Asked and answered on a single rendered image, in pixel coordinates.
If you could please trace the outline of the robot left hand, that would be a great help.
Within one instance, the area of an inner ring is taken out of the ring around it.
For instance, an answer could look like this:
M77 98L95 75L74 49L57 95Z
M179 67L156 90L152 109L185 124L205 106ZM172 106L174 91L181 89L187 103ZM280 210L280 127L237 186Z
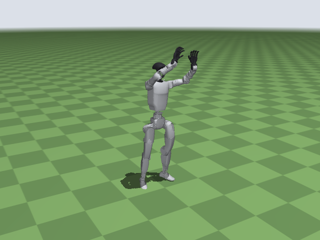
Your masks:
M190 55L188 55L188 58L189 58L189 60L190 60L190 62L191 62L191 70L193 70L193 66L197 66L197 59L198 59L198 52L199 51L195 51L195 50L193 50L193 51L191 51L190 52Z

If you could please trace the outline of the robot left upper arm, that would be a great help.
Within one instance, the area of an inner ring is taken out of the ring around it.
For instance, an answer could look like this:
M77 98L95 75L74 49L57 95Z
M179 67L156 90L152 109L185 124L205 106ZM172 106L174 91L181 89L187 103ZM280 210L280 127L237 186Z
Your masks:
M172 89L173 87L180 86L183 84L189 84L190 79L186 77L186 75L182 79L175 79L175 80L169 80L167 81L169 84L169 89Z

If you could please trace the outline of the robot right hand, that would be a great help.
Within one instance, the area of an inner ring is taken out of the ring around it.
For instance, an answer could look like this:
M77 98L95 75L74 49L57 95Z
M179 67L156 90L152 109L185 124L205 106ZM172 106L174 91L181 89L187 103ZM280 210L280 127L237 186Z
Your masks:
M176 48L175 53L173 55L173 59L171 60L171 64L174 64L175 61L178 63L179 58L184 56L184 55L180 56L180 54L185 51L183 49L184 48L182 48L180 46Z

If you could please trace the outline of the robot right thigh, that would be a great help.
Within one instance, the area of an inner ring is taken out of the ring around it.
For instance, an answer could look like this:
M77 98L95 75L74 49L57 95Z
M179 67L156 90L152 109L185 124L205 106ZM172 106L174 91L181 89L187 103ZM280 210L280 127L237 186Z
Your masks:
M143 138L143 142L144 142L143 159L150 160L151 150L152 150L152 146L155 138L154 124L151 122L149 124L144 125L143 132L145 133L145 137Z

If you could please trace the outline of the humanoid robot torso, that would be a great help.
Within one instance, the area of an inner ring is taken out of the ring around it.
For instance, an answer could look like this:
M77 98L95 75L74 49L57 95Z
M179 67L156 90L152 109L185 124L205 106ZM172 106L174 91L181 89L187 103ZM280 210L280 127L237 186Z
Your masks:
M150 118L150 122L153 123L154 130L159 130L165 127L165 118L162 116L168 103L169 84L163 82L155 82L153 88L147 91L147 103L149 109L155 111L153 117ZM159 112L160 111L160 112Z

